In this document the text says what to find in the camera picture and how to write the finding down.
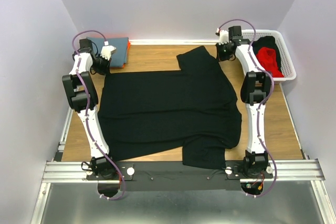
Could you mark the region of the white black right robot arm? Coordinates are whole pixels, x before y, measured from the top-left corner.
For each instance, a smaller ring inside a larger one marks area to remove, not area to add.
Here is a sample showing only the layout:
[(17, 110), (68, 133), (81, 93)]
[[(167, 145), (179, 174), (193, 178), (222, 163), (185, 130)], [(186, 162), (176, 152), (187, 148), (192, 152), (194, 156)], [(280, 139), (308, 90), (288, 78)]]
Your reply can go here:
[(239, 60), (245, 74), (240, 99), (248, 115), (248, 144), (239, 171), (246, 177), (257, 177), (268, 167), (264, 115), (266, 102), (274, 90), (274, 80), (257, 60), (252, 49), (253, 40), (243, 37), (240, 26), (232, 26), (228, 31), (218, 28), (216, 35), (219, 37), (216, 43), (217, 60), (234, 57)]

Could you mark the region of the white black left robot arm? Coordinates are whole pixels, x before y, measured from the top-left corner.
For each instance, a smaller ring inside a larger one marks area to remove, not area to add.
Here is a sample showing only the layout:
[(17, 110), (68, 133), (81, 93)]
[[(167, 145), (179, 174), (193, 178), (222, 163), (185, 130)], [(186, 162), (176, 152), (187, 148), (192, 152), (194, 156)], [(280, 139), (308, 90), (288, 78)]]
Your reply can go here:
[(62, 76), (67, 101), (80, 118), (90, 146), (90, 162), (82, 162), (88, 176), (117, 179), (118, 171), (110, 162), (109, 147), (103, 137), (98, 119), (98, 94), (92, 80), (93, 74), (106, 76), (110, 73), (111, 56), (116, 51), (106, 41), (101, 50), (90, 39), (79, 40), (79, 49), (72, 54), (73, 68)]

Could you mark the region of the black t-shirt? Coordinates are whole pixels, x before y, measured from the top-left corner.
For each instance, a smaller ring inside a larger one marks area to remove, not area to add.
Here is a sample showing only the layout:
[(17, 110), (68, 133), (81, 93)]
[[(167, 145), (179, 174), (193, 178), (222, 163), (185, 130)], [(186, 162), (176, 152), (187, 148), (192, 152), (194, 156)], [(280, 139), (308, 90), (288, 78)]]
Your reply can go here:
[(225, 167), (241, 134), (236, 92), (205, 47), (177, 61), (175, 71), (106, 76), (98, 118), (114, 160), (181, 147), (186, 166)]

